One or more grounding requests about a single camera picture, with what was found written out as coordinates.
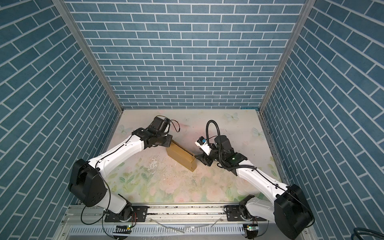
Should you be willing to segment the brown cardboard paper box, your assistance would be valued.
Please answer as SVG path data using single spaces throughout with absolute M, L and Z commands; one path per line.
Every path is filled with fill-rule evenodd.
M 173 140 L 171 141 L 171 145 L 167 148 L 167 154 L 170 158 L 191 172 L 194 172 L 197 168 L 195 156 Z

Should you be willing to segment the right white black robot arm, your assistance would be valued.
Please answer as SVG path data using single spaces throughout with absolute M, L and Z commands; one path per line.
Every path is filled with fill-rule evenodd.
M 247 181 L 267 198 L 267 201 L 261 201 L 249 195 L 242 200 L 239 211 L 245 220 L 252 217 L 269 220 L 291 240 L 315 222 L 314 214 L 299 186 L 286 185 L 259 170 L 247 157 L 234 151 L 225 135 L 215 137 L 213 143 L 200 137 L 195 144 L 203 151 L 196 159 L 209 167 L 213 162 L 221 164 L 222 168 Z

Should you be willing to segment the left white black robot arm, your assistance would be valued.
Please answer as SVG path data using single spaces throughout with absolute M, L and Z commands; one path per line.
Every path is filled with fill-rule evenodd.
M 132 204 L 112 193 L 107 176 L 124 161 L 147 148 L 171 145 L 173 136 L 139 128 L 109 151 L 90 160 L 80 159 L 72 167 L 69 191 L 86 207 L 100 207 L 128 218 Z

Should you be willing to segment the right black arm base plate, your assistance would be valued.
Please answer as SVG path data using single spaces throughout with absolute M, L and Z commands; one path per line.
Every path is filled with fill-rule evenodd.
M 244 206 L 225 205 L 223 210 L 227 216 L 228 222 L 266 221 L 266 219 L 260 218 L 258 216 L 252 216 Z

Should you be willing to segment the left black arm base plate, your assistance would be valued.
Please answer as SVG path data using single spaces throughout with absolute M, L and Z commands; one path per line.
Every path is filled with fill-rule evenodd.
M 137 222 L 145 222 L 148 206 L 128 206 L 125 207 L 120 213 L 115 214 L 112 211 L 107 211 L 105 222 L 107 223 L 137 223 Z

